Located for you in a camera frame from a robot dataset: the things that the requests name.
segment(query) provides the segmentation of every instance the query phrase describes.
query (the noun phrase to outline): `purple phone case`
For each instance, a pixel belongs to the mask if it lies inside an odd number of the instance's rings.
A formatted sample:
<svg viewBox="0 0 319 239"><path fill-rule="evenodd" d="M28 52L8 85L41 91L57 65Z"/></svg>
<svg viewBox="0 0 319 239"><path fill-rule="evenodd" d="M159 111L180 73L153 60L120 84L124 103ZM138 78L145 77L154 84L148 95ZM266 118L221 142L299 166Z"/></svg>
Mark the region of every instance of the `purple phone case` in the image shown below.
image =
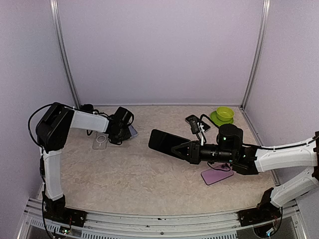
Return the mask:
<svg viewBox="0 0 319 239"><path fill-rule="evenodd" d="M214 168L227 170L227 168L222 168L222 165L216 166ZM204 179L204 182L206 183L206 185L211 185L213 183L217 183L223 179L233 176L234 172L233 170L230 170L229 172L224 172L224 171L214 170L211 168L206 171L203 171L200 175Z"/></svg>

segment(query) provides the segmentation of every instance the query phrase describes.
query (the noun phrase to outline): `black smartphone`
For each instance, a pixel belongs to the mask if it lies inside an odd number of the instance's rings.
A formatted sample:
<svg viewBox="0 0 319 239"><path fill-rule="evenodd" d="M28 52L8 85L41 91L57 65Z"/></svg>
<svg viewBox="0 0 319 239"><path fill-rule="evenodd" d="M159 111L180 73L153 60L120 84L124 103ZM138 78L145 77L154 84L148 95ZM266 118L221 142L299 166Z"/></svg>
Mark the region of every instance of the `black smartphone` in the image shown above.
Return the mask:
<svg viewBox="0 0 319 239"><path fill-rule="evenodd" d="M197 119L197 122L200 121L200 119L197 116L195 116L195 115L191 115L191 116L186 117L185 121L187 123L189 123L189 119L193 118L193 117L195 117ZM204 132L207 132L210 129L210 126L208 124L206 124L204 121L201 121L201 124L203 125Z"/></svg>
<svg viewBox="0 0 319 239"><path fill-rule="evenodd" d="M190 142L187 138L182 138L158 129L153 129L149 140L149 148L181 159L172 153L171 148L187 142Z"/></svg>

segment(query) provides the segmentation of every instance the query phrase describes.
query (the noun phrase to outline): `white wall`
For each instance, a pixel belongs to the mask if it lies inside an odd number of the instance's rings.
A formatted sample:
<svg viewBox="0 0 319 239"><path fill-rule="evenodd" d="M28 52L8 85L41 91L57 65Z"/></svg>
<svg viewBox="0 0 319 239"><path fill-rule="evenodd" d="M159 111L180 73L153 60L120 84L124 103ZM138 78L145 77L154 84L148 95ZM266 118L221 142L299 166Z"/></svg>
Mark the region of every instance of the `white wall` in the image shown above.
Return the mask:
<svg viewBox="0 0 319 239"><path fill-rule="evenodd" d="M263 0L60 0L81 102L236 104Z"/></svg>
<svg viewBox="0 0 319 239"><path fill-rule="evenodd" d="M247 113L265 145L319 130L319 1L272 0L265 44ZM285 182L302 169L278 170ZM298 198L310 238L318 238L319 190Z"/></svg>
<svg viewBox="0 0 319 239"><path fill-rule="evenodd" d="M44 104L72 101L49 1L0 0L0 5L0 238L11 239L41 181L28 118Z"/></svg>

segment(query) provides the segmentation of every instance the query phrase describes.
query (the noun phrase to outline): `green bowl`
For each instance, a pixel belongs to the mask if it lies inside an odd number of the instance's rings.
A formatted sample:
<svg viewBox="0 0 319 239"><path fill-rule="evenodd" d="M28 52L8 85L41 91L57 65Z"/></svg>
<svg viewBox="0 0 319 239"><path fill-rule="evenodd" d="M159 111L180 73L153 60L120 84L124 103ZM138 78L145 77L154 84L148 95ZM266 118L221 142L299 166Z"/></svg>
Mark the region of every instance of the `green bowl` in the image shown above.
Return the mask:
<svg viewBox="0 0 319 239"><path fill-rule="evenodd" d="M221 121L230 121L233 119L235 113L231 108L221 106L217 110L217 118Z"/></svg>

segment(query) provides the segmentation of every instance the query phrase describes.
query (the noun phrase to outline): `beige table surface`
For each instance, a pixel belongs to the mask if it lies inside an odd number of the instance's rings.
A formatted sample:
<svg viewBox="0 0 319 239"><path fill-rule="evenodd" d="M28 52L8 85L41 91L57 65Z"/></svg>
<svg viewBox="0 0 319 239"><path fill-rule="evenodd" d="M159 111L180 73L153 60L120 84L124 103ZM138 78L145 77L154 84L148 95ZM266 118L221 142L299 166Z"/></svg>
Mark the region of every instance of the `beige table surface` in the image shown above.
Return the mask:
<svg viewBox="0 0 319 239"><path fill-rule="evenodd" d="M134 128L139 135L121 146L107 144L93 150L95 133L71 129L61 160L62 188L66 204L85 210L139 215L182 215L223 212L256 206L263 192L274 186L270 172L254 176L236 174L207 186L200 173L206 162L186 161L148 148L152 129L191 140L185 118L209 115L216 107L132 106ZM117 107L98 108L112 114ZM244 142L255 143L238 108L234 124L244 130ZM218 129L211 126L205 136L216 143Z"/></svg>

